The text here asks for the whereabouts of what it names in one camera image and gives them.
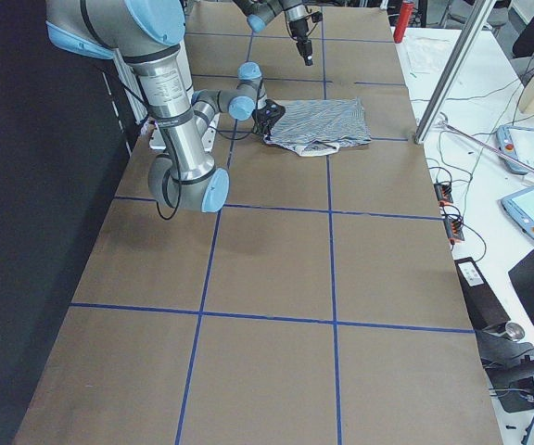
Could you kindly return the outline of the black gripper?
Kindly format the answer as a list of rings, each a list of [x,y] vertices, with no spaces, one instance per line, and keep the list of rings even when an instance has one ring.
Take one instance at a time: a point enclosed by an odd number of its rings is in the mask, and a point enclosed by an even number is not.
[[[302,53],[302,59],[306,66],[312,66],[312,42],[308,37],[309,27],[306,19],[297,19],[289,22],[289,30],[296,47]]]
[[[276,105],[266,105],[253,112],[253,132],[269,133],[276,123]]]

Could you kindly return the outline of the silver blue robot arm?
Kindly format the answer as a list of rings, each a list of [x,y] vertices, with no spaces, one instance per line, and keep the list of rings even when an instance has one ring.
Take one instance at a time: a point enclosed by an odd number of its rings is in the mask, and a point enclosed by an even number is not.
[[[295,0],[234,0],[233,3],[245,15],[248,26],[255,33],[262,32],[275,18],[284,14],[288,36],[295,43],[304,64],[313,64],[309,22],[316,25],[322,20],[319,11],[311,11],[304,1]]]
[[[258,121],[264,109],[275,109],[260,67],[241,65],[234,90],[193,92],[178,62],[185,31],[178,1],[49,1],[46,24],[55,46],[99,59],[121,54],[139,79],[146,108],[166,144],[148,173],[157,203],[174,210],[219,211],[228,196],[229,175],[216,166],[202,137],[217,114]]]

